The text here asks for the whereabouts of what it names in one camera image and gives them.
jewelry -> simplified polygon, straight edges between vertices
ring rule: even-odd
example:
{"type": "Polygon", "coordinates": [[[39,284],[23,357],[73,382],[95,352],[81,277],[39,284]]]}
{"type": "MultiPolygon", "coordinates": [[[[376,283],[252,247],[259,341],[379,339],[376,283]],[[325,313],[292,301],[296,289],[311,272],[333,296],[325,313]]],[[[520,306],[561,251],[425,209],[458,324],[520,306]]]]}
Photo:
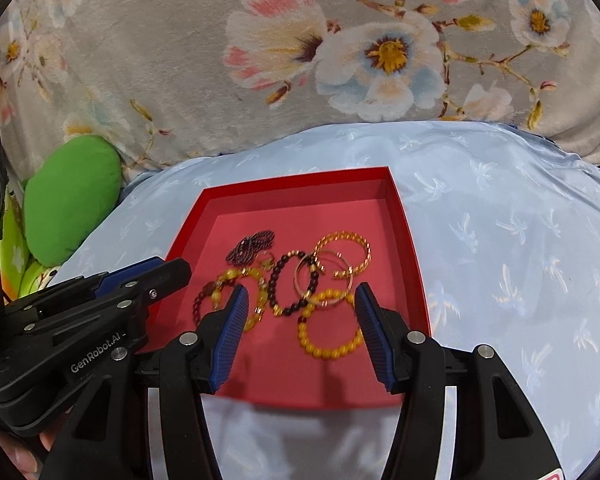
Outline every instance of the jewelry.
{"type": "Polygon", "coordinates": [[[269,295],[267,294],[267,280],[262,275],[260,269],[254,269],[253,267],[228,269],[220,274],[214,282],[207,283],[194,301],[194,320],[196,324],[200,323],[200,304],[202,304],[204,298],[210,296],[214,310],[218,310],[222,301],[222,289],[224,286],[234,286],[237,280],[246,277],[254,278],[258,283],[258,303],[256,308],[253,309],[253,316],[247,318],[243,329],[244,332],[251,330],[262,319],[262,314],[267,309],[267,300],[269,299],[269,295]]]}
{"type": "Polygon", "coordinates": [[[366,239],[357,233],[351,233],[349,231],[336,231],[334,233],[330,233],[330,234],[322,237],[320,239],[320,241],[317,243],[317,245],[315,246],[315,249],[314,249],[315,264],[317,265],[318,270],[320,270],[321,273],[324,274],[324,265],[320,263],[320,260],[318,259],[318,253],[320,253],[322,251],[322,248],[326,244],[328,244],[330,242],[334,242],[336,240],[351,240],[352,242],[362,245],[366,251],[366,257],[365,257],[365,261],[362,262],[361,264],[359,264],[357,267],[349,267],[349,269],[347,269],[347,270],[336,270],[333,273],[334,278],[336,278],[337,280],[342,280],[342,279],[346,278],[348,274],[352,274],[353,276],[356,276],[357,274],[360,274],[360,272],[362,272],[363,270],[365,270],[368,267],[369,263],[371,262],[371,245],[369,245],[369,243],[366,241],[366,239]]]}
{"type": "MultiPolygon", "coordinates": [[[[323,249],[321,252],[334,254],[344,263],[345,269],[351,268],[348,261],[344,259],[342,254],[337,253],[336,251],[328,250],[328,249],[323,249]]],[[[300,288],[300,285],[298,283],[298,274],[300,271],[300,267],[302,267],[302,265],[304,265],[304,260],[301,260],[300,263],[298,263],[298,266],[296,267],[296,271],[294,272],[294,287],[296,288],[296,292],[298,293],[298,296],[300,296],[303,300],[306,300],[307,303],[309,303],[311,305],[315,305],[315,306],[320,306],[324,309],[328,306],[334,306],[334,305],[340,303],[342,300],[345,299],[347,294],[350,293],[351,287],[353,286],[353,274],[349,274],[349,283],[347,283],[347,290],[344,290],[343,293],[341,293],[341,294],[340,293],[335,294],[334,291],[331,290],[330,288],[328,288],[327,290],[325,290],[323,292],[320,292],[319,294],[315,294],[314,296],[312,296],[312,293],[310,291],[302,292],[302,289],[300,288]]],[[[311,265],[310,270],[311,270],[311,272],[315,272],[317,270],[316,265],[311,265]]]]}
{"type": "Polygon", "coordinates": [[[265,272],[269,272],[276,264],[276,257],[271,251],[260,251],[256,254],[256,263],[265,272]]]}
{"type": "Polygon", "coordinates": [[[259,251],[270,249],[273,245],[273,231],[259,231],[254,235],[245,236],[229,251],[225,260],[235,267],[251,265],[259,251]]]}
{"type": "MultiPolygon", "coordinates": [[[[278,277],[280,275],[280,271],[285,267],[286,263],[291,259],[292,256],[296,256],[300,259],[300,262],[307,260],[309,265],[314,266],[315,260],[312,254],[307,254],[304,251],[289,251],[287,254],[283,254],[276,266],[273,267],[273,271],[271,271],[271,278],[269,279],[269,304],[271,309],[273,310],[273,315],[278,316],[291,316],[294,312],[297,312],[301,308],[307,306],[308,301],[304,297],[304,293],[300,294],[301,299],[297,303],[292,303],[287,308],[280,308],[278,304],[278,300],[276,299],[276,285],[278,282],[278,277]]],[[[309,280],[309,286],[307,287],[307,292],[309,295],[315,293],[315,289],[318,288],[318,271],[312,270],[311,278],[309,280]]]]}
{"type": "MultiPolygon", "coordinates": [[[[341,292],[339,290],[335,290],[334,294],[339,296],[341,292]]],[[[345,294],[345,296],[347,302],[353,307],[353,294],[345,294]]],[[[311,342],[309,336],[306,333],[306,322],[311,317],[311,314],[314,312],[314,309],[315,307],[312,304],[308,304],[306,308],[302,311],[301,316],[298,318],[298,341],[300,342],[300,346],[304,348],[304,351],[307,352],[309,355],[315,357],[316,359],[335,360],[347,354],[350,354],[356,348],[362,345],[362,343],[365,341],[362,337],[362,330],[360,330],[360,327],[358,327],[358,330],[356,330],[356,335],[349,343],[332,349],[318,348],[311,342]]]]}
{"type": "Polygon", "coordinates": [[[204,299],[209,298],[210,296],[215,294],[217,289],[222,290],[222,288],[225,285],[234,286],[235,281],[236,280],[205,283],[205,286],[202,287],[202,290],[196,296],[196,299],[193,300],[193,321],[196,324],[196,327],[200,324],[200,306],[202,305],[204,299]]]}

pillow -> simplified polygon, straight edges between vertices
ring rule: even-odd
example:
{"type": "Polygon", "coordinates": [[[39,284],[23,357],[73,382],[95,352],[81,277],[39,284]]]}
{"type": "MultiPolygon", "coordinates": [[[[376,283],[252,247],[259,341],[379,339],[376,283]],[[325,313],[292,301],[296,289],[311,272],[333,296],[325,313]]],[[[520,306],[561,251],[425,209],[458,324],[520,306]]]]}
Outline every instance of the pillow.
{"type": "Polygon", "coordinates": [[[103,138],[75,137],[51,155],[24,193],[25,238],[45,267],[63,264],[113,211],[122,175],[103,138]]]}

red tray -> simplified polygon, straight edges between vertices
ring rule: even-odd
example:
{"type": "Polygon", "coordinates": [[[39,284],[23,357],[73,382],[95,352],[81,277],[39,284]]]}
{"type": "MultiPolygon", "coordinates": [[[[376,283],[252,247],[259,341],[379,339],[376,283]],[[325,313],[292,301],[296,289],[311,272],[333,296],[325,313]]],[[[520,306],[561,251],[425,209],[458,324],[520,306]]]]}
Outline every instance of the red tray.
{"type": "MultiPolygon", "coordinates": [[[[276,258],[290,250],[310,252],[333,231],[357,232],[371,244],[372,261],[354,286],[369,282],[378,302],[398,310],[410,328],[430,335],[427,305],[413,241],[388,168],[329,171],[255,180],[205,189],[193,206],[168,254],[182,257],[193,271],[189,285],[152,309],[145,350],[163,347],[194,330],[192,302],[202,286],[228,266],[224,258],[244,236],[272,229],[276,258]]],[[[337,241],[352,265],[364,259],[363,248],[337,241]]],[[[295,259],[280,273],[281,306],[298,300],[293,285],[295,259]]],[[[256,297],[252,279],[241,281],[256,297]]],[[[342,288],[342,280],[321,277],[318,291],[342,288]]],[[[224,300],[229,292],[224,292],[224,300]]],[[[253,300],[250,301],[250,314],[253,300]]],[[[201,312],[211,309],[205,300],[201,312]]],[[[378,383],[364,346],[338,360],[307,355],[297,339],[298,315],[274,317],[267,310],[256,327],[243,335],[229,380],[219,395],[279,408],[306,410],[372,408],[400,403],[378,383]]],[[[349,342],[357,323],[347,303],[318,312],[308,323],[312,342],[334,348],[349,342]]]]}

yellow beaded bracelet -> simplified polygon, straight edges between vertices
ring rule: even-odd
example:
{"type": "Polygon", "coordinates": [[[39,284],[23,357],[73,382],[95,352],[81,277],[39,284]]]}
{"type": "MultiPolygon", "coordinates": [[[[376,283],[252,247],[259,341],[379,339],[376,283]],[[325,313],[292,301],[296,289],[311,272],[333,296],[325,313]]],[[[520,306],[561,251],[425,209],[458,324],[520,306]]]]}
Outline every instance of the yellow beaded bracelet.
{"type": "Polygon", "coordinates": [[[361,245],[365,250],[365,259],[358,266],[349,267],[347,270],[336,270],[333,273],[333,277],[337,280],[343,280],[347,276],[357,276],[360,274],[360,272],[363,272],[369,266],[369,263],[371,263],[371,245],[366,241],[366,238],[357,233],[352,233],[349,231],[336,231],[329,233],[318,241],[314,249],[315,264],[318,267],[318,270],[324,274],[324,265],[321,264],[320,260],[318,259],[320,252],[324,250],[326,244],[335,242],[337,240],[350,240],[351,242],[361,245]]]}
{"type": "MultiPolygon", "coordinates": [[[[339,290],[328,290],[327,292],[330,292],[331,295],[336,298],[341,295],[341,292],[339,290]]],[[[353,307],[353,294],[347,294],[346,300],[353,307]]],[[[300,346],[304,348],[304,351],[307,352],[309,355],[315,357],[316,359],[335,360],[347,354],[350,354],[356,348],[362,345],[362,343],[365,341],[362,337],[362,330],[360,330],[360,327],[358,327],[356,335],[351,340],[351,342],[347,344],[333,349],[323,349],[316,347],[313,343],[311,343],[311,341],[309,340],[309,336],[306,332],[306,322],[311,317],[311,314],[314,312],[314,310],[315,305],[310,303],[304,308],[304,310],[302,311],[302,315],[298,318],[298,341],[300,342],[300,346]]]]}
{"type": "Polygon", "coordinates": [[[251,330],[257,322],[262,319],[262,314],[267,309],[267,300],[269,295],[267,293],[267,280],[265,279],[260,269],[254,267],[243,267],[241,269],[228,269],[224,273],[218,276],[215,282],[215,289],[211,293],[211,301],[214,305],[214,310],[218,310],[222,301],[222,286],[226,282],[232,280],[240,280],[241,278],[254,278],[258,282],[258,303],[256,308],[253,309],[253,316],[249,316],[247,321],[244,323],[244,332],[251,330]]]}

gold bracelet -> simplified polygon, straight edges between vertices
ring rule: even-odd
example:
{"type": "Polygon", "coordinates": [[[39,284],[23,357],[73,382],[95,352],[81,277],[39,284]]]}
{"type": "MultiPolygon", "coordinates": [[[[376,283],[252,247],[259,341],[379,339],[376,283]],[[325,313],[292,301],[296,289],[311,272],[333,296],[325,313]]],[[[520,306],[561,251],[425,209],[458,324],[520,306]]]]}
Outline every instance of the gold bracelet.
{"type": "Polygon", "coordinates": [[[251,330],[256,323],[262,319],[262,314],[264,314],[267,309],[267,300],[269,299],[269,295],[267,294],[267,280],[262,275],[261,270],[255,269],[254,267],[228,269],[218,276],[218,279],[214,283],[214,291],[211,293],[211,301],[213,302],[214,310],[218,310],[218,307],[222,301],[222,286],[226,282],[240,280],[241,278],[246,278],[247,276],[254,278],[258,283],[258,303],[256,308],[253,309],[253,316],[249,316],[247,321],[244,323],[243,332],[248,332],[251,330]]]}
{"type": "Polygon", "coordinates": [[[336,270],[333,273],[333,277],[336,278],[336,280],[342,280],[346,278],[349,274],[356,276],[368,267],[369,263],[371,262],[371,245],[369,245],[366,239],[357,233],[351,233],[349,231],[336,231],[334,233],[330,233],[322,237],[315,246],[314,256],[318,270],[320,270],[321,273],[324,274],[324,265],[320,263],[320,260],[318,260],[318,253],[322,252],[322,248],[326,244],[330,242],[335,242],[336,240],[350,240],[352,242],[362,245],[362,247],[366,251],[365,261],[359,264],[357,267],[349,267],[347,270],[336,270]]]}
{"type": "MultiPolygon", "coordinates": [[[[339,296],[340,291],[336,290],[335,293],[339,296]]],[[[347,301],[353,307],[353,294],[345,294],[347,301]]],[[[353,352],[356,348],[358,348],[365,341],[362,337],[362,330],[358,327],[356,331],[356,335],[351,340],[351,342],[346,343],[342,346],[332,349],[323,349],[318,348],[309,340],[309,336],[306,333],[306,322],[311,317],[311,314],[314,312],[314,306],[312,304],[307,305],[302,311],[302,316],[298,319],[298,341],[300,342],[300,346],[304,348],[304,351],[309,355],[315,357],[316,359],[339,359],[351,352],[353,352]]]]}
{"type": "MultiPolygon", "coordinates": [[[[342,256],[342,254],[337,253],[336,251],[331,251],[329,249],[323,249],[321,252],[334,254],[336,257],[338,257],[340,260],[342,260],[342,262],[344,263],[345,269],[351,268],[348,261],[344,259],[344,256],[342,256]]],[[[303,292],[302,289],[300,288],[300,284],[298,283],[298,274],[300,272],[300,267],[302,266],[302,264],[304,264],[304,260],[300,260],[300,262],[298,263],[298,266],[296,267],[296,271],[294,272],[294,287],[296,288],[296,292],[298,293],[298,296],[300,296],[300,298],[302,298],[303,300],[306,300],[306,302],[309,303],[310,305],[320,306],[322,308],[326,308],[328,306],[335,306],[336,304],[338,304],[342,300],[344,300],[346,298],[347,294],[350,293],[351,287],[353,286],[353,274],[349,274],[349,283],[347,283],[347,290],[343,291],[343,293],[335,294],[334,291],[331,290],[330,288],[328,288],[327,290],[325,290],[323,292],[316,293],[314,295],[312,295],[309,290],[306,292],[303,292]]],[[[316,270],[316,266],[311,265],[309,267],[309,270],[311,272],[314,272],[316,270]]]]}

